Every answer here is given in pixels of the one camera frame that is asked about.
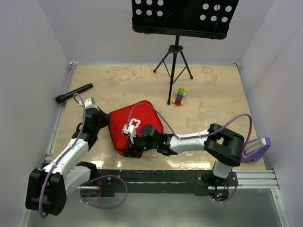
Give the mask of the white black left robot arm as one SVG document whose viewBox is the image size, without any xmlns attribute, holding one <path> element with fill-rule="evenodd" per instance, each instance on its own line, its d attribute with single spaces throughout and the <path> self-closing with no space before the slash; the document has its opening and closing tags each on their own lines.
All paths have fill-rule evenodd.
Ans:
<svg viewBox="0 0 303 227">
<path fill-rule="evenodd" d="M 59 215 L 67 197 L 82 184 L 98 181 L 97 167 L 80 161 L 98 139 L 100 129 L 110 124 L 110 115 L 98 107 L 85 110 L 84 123 L 79 123 L 64 151 L 43 168 L 35 168 L 29 175 L 25 207 L 41 215 Z"/>
</svg>

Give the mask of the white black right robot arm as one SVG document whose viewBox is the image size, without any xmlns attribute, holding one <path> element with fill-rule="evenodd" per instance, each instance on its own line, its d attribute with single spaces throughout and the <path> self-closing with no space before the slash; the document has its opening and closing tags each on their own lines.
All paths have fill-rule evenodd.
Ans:
<svg viewBox="0 0 303 227">
<path fill-rule="evenodd" d="M 211 181 L 217 186 L 223 185 L 230 170 L 240 165 L 244 145 L 243 136 L 216 123 L 207 130 L 185 135 L 161 133 L 150 124 L 143 126 L 137 135 L 133 125 L 124 125 L 122 134 L 128 137 L 126 157 L 140 158 L 150 149 L 165 156 L 188 151 L 208 152 L 216 159 Z"/>
</svg>

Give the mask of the red black medicine kit case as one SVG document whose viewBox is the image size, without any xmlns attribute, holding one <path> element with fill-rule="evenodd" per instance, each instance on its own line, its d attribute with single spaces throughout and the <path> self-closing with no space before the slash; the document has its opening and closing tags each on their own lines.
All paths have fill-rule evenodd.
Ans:
<svg viewBox="0 0 303 227">
<path fill-rule="evenodd" d="M 110 124 L 108 126 L 109 133 L 113 142 L 115 149 L 118 151 L 119 155 L 127 157 L 127 139 L 128 137 L 123 135 L 122 130 L 124 125 L 128 122 L 131 126 L 136 129 L 136 134 L 140 135 L 140 129 L 150 124 L 157 131 L 163 133 L 163 125 L 156 113 L 152 109 L 153 105 L 147 100 L 142 100 L 137 103 L 138 106 L 132 110 L 135 104 L 111 111 Z"/>
</svg>

